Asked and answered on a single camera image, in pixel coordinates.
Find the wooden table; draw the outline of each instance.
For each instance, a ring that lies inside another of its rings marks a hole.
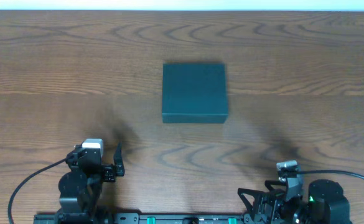
[[[164,62],[224,62],[225,124],[162,124]],[[124,144],[116,211],[242,213],[276,163],[364,174],[364,13],[0,11],[0,223],[29,174],[102,138]],[[62,164],[18,193],[16,223],[59,209]],[[364,223],[364,181],[339,182]]]

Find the green connector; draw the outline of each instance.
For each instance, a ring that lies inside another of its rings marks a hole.
[[[229,224],[237,224],[236,218],[229,218]]]
[[[156,224],[156,218],[155,217],[148,217],[147,218],[147,224]]]

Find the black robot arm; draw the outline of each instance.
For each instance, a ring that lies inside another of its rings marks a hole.
[[[340,170],[301,171],[296,161],[277,163],[278,180],[265,181],[267,192],[238,189],[246,213],[213,215],[146,215],[138,213],[111,213],[97,205],[104,182],[115,182],[125,174],[119,144],[114,154],[114,164],[102,164],[103,141],[87,139],[75,146],[66,159],[56,162],[28,176],[14,191],[9,201],[9,222],[13,224],[11,207],[17,191],[30,178],[61,162],[66,162],[71,172],[58,183],[61,209],[51,215],[34,216],[34,224],[350,224],[349,202],[343,188],[331,180],[316,180],[309,185],[307,201],[303,200],[302,174],[333,172],[364,176]],[[253,203],[246,198],[253,197]]]

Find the dark green box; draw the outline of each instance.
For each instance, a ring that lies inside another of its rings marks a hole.
[[[228,116],[225,65],[164,64],[163,123],[224,123]]]

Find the white wall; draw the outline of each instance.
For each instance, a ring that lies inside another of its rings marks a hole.
[[[0,9],[364,11],[364,0],[0,0]]]

